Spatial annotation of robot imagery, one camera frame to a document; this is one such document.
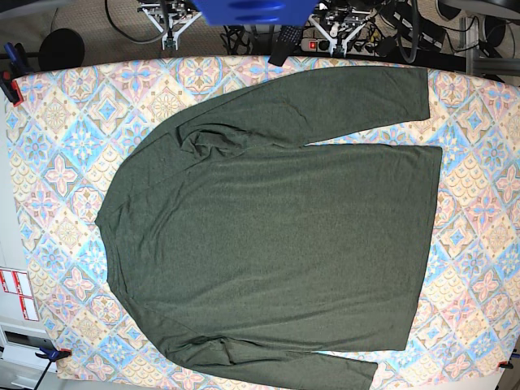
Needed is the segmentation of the black remote-like device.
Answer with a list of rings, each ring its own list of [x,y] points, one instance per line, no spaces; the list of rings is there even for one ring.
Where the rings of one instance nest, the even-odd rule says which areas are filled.
[[[300,45],[302,38],[302,26],[283,25],[275,42],[268,63],[282,67],[286,59]]]

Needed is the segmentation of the clamp bottom right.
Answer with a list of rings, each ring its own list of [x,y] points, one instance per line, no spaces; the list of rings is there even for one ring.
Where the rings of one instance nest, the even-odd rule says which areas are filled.
[[[500,362],[498,367],[501,369],[510,370],[514,368],[514,364],[512,362]]]

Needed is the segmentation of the dark green long-sleeve T-shirt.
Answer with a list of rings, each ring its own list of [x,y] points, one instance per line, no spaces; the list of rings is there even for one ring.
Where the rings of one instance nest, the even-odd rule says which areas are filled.
[[[168,360],[293,389],[367,389],[345,352],[406,347],[442,149],[334,139],[428,119],[428,74],[301,71],[160,123],[97,213],[107,282]]]

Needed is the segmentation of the blue clamp bottom left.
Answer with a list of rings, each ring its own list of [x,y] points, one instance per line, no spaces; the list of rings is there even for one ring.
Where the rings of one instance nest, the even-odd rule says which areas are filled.
[[[50,369],[52,363],[56,363],[59,360],[64,358],[69,358],[72,355],[72,351],[69,349],[46,349],[43,347],[39,348],[39,351],[35,353],[37,358],[43,359],[47,361],[47,365],[43,372],[41,373],[40,378],[38,379],[34,390],[37,390],[40,387],[42,380],[45,378],[46,373]]]

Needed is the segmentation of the black round stool base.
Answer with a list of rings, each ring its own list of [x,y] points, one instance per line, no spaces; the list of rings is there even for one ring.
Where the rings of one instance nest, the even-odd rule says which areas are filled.
[[[38,65],[43,72],[81,67],[85,43],[80,34],[69,28],[51,32],[41,43]]]

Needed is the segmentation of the blue clamp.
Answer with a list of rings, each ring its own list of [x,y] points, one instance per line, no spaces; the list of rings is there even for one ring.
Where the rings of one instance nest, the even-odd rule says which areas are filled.
[[[10,71],[1,71],[1,90],[13,106],[19,106],[24,99],[15,78],[24,69],[24,63],[20,53],[10,42],[4,45],[4,49],[6,54],[2,55],[1,59],[8,59],[11,69]]]
[[[50,369],[52,363],[56,363],[59,360],[64,358],[69,358],[72,355],[72,351],[69,349],[46,349],[43,347],[39,348],[39,351],[35,353],[37,358],[43,359],[47,361],[47,365],[43,372],[41,373],[40,378],[38,379],[34,390],[37,390],[40,387],[42,380],[45,378],[46,373]]]

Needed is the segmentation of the colourful patterned tablecloth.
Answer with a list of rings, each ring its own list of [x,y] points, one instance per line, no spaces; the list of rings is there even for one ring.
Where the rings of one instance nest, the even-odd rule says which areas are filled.
[[[165,389],[244,389],[167,362],[106,286],[94,221],[120,163],[161,121],[233,90],[294,72],[340,67],[327,58],[196,57],[131,61],[28,76],[4,105],[20,241],[34,307],[50,339],[70,349],[63,379]],[[519,338],[519,91],[446,71],[429,73],[430,117],[344,136],[345,143],[438,145],[438,206],[425,284],[402,352],[377,362],[373,388],[493,375]]]

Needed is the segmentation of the blue plastic box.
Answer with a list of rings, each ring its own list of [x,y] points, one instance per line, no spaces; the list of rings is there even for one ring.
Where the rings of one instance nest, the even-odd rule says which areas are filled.
[[[193,1],[209,25],[303,25],[318,0]]]

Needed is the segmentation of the blue clamp top left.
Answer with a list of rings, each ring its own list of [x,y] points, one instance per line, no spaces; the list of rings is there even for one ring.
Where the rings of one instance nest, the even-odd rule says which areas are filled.
[[[24,99],[15,78],[24,69],[24,63],[20,53],[10,42],[4,45],[4,49],[6,54],[2,55],[1,59],[8,59],[11,69],[10,71],[1,71],[1,90],[13,106],[19,106]]]

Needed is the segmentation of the red white label stickers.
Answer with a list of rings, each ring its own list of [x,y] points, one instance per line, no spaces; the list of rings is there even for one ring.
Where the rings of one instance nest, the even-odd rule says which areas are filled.
[[[1,316],[38,322],[38,313],[26,271],[1,269]]]

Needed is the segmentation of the black power strip red switch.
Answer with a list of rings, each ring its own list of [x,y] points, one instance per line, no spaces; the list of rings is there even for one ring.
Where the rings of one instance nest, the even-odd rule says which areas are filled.
[[[328,54],[332,57],[344,57],[347,54],[375,55],[377,42],[367,39],[349,41],[346,48],[342,45],[332,44],[325,38],[304,37],[301,39],[300,49],[305,53]]]

